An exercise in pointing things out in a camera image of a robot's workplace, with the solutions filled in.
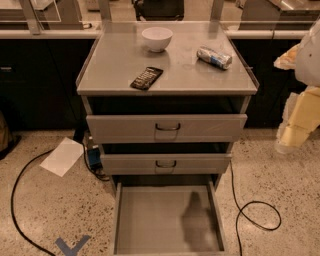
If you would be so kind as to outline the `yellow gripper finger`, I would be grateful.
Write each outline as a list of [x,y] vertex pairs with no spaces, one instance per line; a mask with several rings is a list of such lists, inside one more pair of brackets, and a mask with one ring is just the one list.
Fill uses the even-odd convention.
[[296,68],[296,56],[299,49],[299,44],[291,47],[274,61],[274,66],[282,70],[294,70]]
[[282,118],[275,149],[289,154],[298,149],[320,125],[320,88],[308,87],[300,94],[291,93]]

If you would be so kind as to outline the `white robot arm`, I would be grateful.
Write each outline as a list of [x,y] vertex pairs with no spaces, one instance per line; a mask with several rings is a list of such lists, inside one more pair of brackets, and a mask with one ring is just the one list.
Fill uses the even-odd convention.
[[320,20],[274,62],[279,69],[293,69],[295,78],[307,88],[287,99],[277,135],[275,149],[288,154],[298,149],[320,126]]

